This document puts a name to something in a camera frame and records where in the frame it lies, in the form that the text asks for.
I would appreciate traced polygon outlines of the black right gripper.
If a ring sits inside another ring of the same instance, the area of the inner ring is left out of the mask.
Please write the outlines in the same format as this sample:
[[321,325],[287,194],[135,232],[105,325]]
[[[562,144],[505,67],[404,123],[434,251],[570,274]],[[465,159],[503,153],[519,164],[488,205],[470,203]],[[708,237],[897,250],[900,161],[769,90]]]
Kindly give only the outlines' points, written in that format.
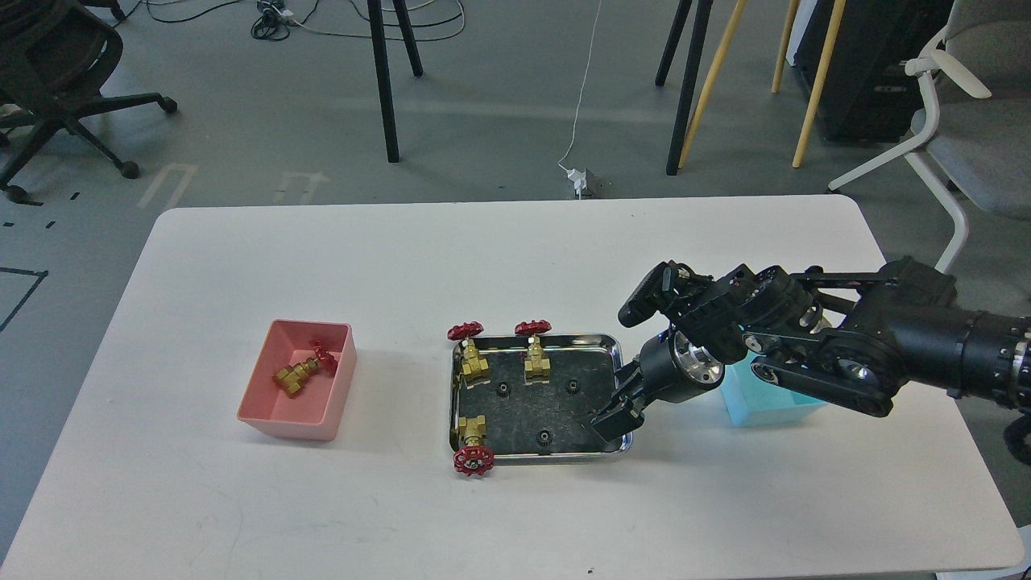
[[702,346],[694,346],[681,331],[668,328],[648,339],[630,363],[616,371],[618,389],[590,418],[590,430],[611,443],[644,425],[645,405],[655,400],[691,400],[716,389],[724,378],[724,363]]

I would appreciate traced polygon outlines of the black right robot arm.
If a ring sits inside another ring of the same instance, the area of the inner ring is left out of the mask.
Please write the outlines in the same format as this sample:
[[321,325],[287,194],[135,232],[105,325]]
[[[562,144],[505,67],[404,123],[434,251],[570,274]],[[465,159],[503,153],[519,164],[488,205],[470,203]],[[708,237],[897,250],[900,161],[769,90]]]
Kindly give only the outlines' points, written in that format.
[[616,393],[583,420],[605,441],[634,432],[656,400],[710,393],[726,366],[752,356],[765,383],[886,417],[909,381],[1020,412],[1003,438],[1029,462],[1029,319],[956,305],[952,275],[906,255],[879,271],[789,274],[739,265],[722,278],[660,262],[619,310],[619,323],[656,313],[667,330],[616,371]]

